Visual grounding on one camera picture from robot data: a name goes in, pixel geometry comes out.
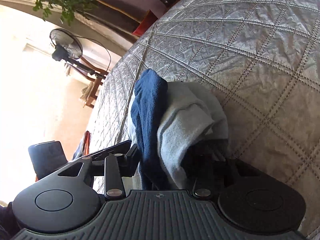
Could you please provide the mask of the blue and white kids shirt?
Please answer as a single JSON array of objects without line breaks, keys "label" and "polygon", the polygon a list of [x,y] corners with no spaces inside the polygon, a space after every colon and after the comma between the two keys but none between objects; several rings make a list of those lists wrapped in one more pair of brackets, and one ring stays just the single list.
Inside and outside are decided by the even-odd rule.
[{"label": "blue and white kids shirt", "polygon": [[152,69],[135,83],[129,128],[142,154],[136,181],[143,190],[183,189],[187,150],[202,140],[228,139],[226,115],[206,87],[167,82]]}]

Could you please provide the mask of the dark blue zipper storage bag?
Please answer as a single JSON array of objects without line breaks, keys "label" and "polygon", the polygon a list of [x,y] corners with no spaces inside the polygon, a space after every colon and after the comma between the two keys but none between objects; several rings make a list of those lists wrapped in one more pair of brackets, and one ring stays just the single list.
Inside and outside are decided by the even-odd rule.
[{"label": "dark blue zipper storage bag", "polygon": [[91,140],[91,134],[89,131],[84,133],[82,140],[78,148],[76,149],[75,153],[73,154],[72,160],[78,159],[79,157],[89,155],[89,145]]}]

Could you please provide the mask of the wooden chair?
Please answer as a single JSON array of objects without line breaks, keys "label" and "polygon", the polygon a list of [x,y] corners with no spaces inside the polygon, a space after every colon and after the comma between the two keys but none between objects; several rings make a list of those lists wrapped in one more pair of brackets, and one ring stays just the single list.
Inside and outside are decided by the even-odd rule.
[{"label": "wooden chair", "polygon": [[94,66],[83,56],[80,57],[77,64],[66,62],[65,66],[68,75],[71,71],[74,71],[89,82],[81,92],[80,101],[82,101],[84,106],[94,108],[93,102],[97,100],[98,90],[100,86],[103,85],[103,82],[108,75],[108,71]]}]

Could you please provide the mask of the black standing fan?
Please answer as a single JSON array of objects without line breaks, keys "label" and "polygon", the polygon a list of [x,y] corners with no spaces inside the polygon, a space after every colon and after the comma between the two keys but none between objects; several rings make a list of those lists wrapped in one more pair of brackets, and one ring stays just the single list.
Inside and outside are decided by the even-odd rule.
[{"label": "black standing fan", "polygon": [[107,71],[92,67],[85,59],[81,59],[83,55],[82,44],[72,33],[65,29],[57,28],[50,32],[49,38],[55,49],[52,53],[52,58],[55,61],[65,61],[80,74],[105,79]]}]

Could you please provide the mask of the silver quilted bedspread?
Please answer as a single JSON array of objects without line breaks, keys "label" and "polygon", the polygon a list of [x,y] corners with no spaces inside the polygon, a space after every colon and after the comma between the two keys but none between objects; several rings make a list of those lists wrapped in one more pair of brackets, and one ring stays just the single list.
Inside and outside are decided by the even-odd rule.
[{"label": "silver quilted bedspread", "polygon": [[90,151],[128,139],[135,81],[151,68],[221,103],[232,155],[305,199],[299,230],[319,239],[319,0],[181,0],[108,74]]}]

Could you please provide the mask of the red plant pot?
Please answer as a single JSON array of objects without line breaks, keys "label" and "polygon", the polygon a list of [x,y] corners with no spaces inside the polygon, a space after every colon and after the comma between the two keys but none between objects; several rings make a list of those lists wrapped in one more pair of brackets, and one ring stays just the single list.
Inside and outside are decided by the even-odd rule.
[{"label": "red plant pot", "polygon": [[138,27],[132,32],[132,35],[141,37],[157,20],[158,17],[151,10],[148,10]]}]

